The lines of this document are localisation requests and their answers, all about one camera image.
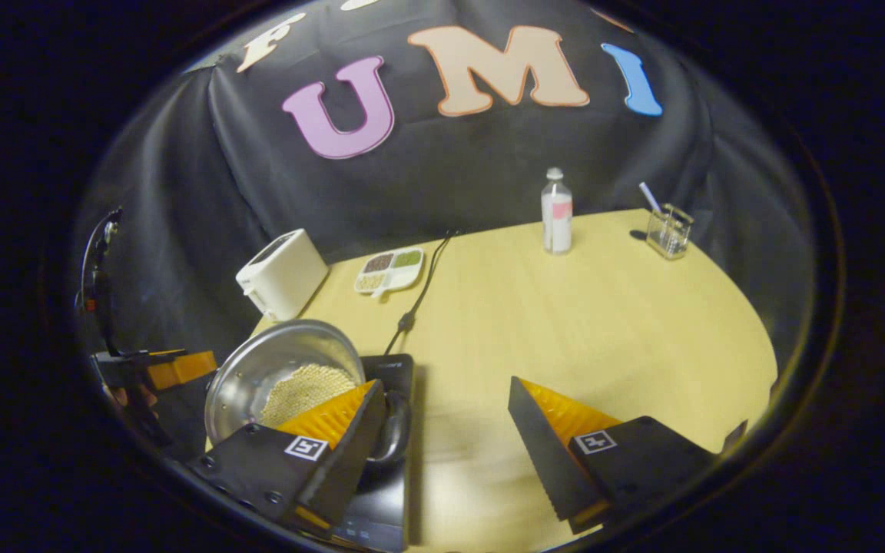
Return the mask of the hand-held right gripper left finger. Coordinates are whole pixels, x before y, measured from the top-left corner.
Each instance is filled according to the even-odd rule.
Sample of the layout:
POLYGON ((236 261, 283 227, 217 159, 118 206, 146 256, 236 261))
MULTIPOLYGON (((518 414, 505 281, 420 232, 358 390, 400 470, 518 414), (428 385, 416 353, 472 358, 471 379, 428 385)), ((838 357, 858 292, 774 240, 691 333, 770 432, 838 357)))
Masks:
POLYGON ((355 495, 388 412, 383 382, 370 380, 278 429, 246 424, 187 468, 274 524, 329 535, 355 495))

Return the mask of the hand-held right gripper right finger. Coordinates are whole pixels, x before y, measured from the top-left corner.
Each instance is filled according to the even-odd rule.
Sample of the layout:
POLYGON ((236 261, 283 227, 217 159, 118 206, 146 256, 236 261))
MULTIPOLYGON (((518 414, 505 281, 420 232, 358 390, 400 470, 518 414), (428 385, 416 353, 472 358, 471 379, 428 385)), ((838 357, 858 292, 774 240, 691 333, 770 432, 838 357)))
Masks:
POLYGON ((649 514, 716 459, 653 417, 621 421, 519 376, 507 409, 556 518, 574 533, 649 514))

